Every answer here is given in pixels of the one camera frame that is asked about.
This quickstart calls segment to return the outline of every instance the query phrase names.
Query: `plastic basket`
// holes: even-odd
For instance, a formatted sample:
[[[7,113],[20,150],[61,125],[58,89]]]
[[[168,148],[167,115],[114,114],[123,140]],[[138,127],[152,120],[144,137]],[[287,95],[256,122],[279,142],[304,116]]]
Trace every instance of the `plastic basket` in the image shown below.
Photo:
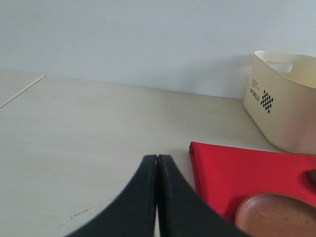
[[[244,107],[276,147],[316,155],[316,58],[256,51]]]

